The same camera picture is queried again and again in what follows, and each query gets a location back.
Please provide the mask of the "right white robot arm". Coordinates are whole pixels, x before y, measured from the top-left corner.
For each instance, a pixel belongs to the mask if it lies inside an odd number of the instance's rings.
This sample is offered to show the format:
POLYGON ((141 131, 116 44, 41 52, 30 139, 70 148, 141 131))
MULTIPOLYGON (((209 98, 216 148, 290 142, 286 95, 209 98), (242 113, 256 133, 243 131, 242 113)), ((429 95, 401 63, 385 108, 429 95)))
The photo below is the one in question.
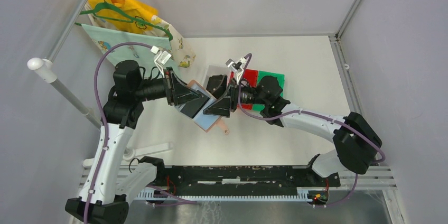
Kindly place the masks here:
POLYGON ((295 128, 328 140, 334 149, 318 154, 305 171, 308 184, 318 186, 328 176, 349 170, 364 175, 376 163, 381 140, 362 115, 351 112, 335 116, 305 110, 282 97, 283 88, 277 78, 264 76, 257 86, 237 84, 226 75, 210 76, 206 89, 216 101, 204 109, 205 115, 230 117, 240 105, 262 105, 255 118, 270 125, 295 128))

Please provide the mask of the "black credit card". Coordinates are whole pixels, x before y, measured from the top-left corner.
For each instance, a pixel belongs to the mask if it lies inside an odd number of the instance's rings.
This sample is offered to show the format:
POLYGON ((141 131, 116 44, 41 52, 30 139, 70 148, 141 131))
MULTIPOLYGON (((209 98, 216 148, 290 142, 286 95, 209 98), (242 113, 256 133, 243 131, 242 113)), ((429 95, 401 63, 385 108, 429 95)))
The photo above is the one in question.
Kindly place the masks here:
POLYGON ((191 119, 193 119, 199 113, 199 111, 210 99, 206 94, 202 93, 199 90, 196 90, 196 93, 200 95, 200 98, 190 101, 183 105, 182 108, 180 108, 180 113, 191 119))

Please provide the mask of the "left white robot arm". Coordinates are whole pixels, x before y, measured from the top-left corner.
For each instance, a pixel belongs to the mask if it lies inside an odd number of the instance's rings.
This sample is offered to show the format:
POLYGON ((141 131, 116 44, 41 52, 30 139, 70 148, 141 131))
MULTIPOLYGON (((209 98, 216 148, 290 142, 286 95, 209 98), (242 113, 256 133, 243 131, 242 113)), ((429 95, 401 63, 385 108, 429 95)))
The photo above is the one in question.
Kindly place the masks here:
POLYGON ((161 158, 143 156, 123 181, 117 177, 125 149, 142 114, 143 102, 165 98, 171 106, 199 100, 203 94, 187 86, 171 67, 157 79, 144 79, 137 61, 125 60, 115 66, 114 85, 101 105, 100 139, 93 164, 79 195, 68 199, 65 210, 83 223, 124 223, 129 207, 149 185, 166 179, 161 158))

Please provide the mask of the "tan leather card holder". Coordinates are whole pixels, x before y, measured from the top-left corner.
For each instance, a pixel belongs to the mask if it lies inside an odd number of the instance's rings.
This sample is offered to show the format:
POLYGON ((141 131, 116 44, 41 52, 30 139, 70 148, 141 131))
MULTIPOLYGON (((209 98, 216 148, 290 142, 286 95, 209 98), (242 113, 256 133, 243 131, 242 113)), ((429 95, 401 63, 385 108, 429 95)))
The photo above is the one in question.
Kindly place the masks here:
MULTIPOLYGON (((205 106, 199 111, 199 113, 193 119, 190 119, 206 133, 210 131, 211 128, 217 126, 221 129, 224 135, 228 135, 230 133, 230 130, 226 123, 221 119, 221 117, 203 114, 203 110, 211 105, 214 101, 216 101, 216 98, 211 93, 206 91, 206 89, 195 80, 191 80, 187 84, 187 86, 193 90, 201 91, 210 98, 205 106)), ((180 108, 182 108, 183 105, 184 104, 178 106, 176 109, 180 112, 180 108)))

